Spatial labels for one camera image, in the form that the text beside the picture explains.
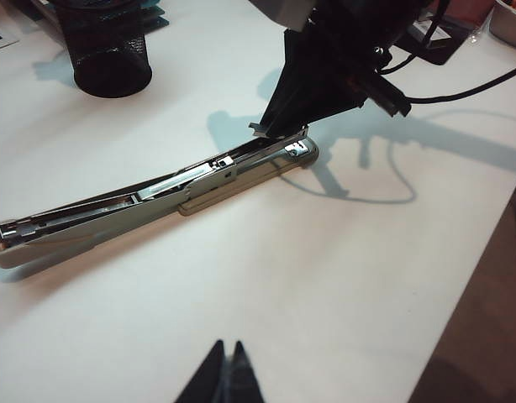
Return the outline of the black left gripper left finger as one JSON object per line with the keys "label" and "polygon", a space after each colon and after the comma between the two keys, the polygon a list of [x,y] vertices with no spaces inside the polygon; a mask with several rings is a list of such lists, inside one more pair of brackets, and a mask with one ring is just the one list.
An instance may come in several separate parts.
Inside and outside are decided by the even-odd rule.
{"label": "black left gripper left finger", "polygon": [[217,340],[176,398],[176,402],[213,402],[221,380],[224,360],[224,342]]}

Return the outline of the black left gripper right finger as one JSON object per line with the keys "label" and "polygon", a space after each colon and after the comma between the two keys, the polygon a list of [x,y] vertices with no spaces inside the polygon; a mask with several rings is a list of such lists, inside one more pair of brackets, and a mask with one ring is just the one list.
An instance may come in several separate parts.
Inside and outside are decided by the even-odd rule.
{"label": "black left gripper right finger", "polygon": [[259,382],[241,341],[237,341],[229,361],[226,379],[226,401],[264,403]]}

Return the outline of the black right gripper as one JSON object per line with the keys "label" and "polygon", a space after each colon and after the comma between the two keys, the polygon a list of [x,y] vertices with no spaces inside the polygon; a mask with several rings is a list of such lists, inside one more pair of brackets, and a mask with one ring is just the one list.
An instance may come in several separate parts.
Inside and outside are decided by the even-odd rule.
{"label": "black right gripper", "polygon": [[[265,134],[292,134],[303,125],[360,107],[367,98],[390,116],[406,116],[407,97],[378,71],[389,49],[428,1],[318,1],[315,28],[284,32],[285,64],[262,115]],[[317,51],[318,35],[326,51]]]}

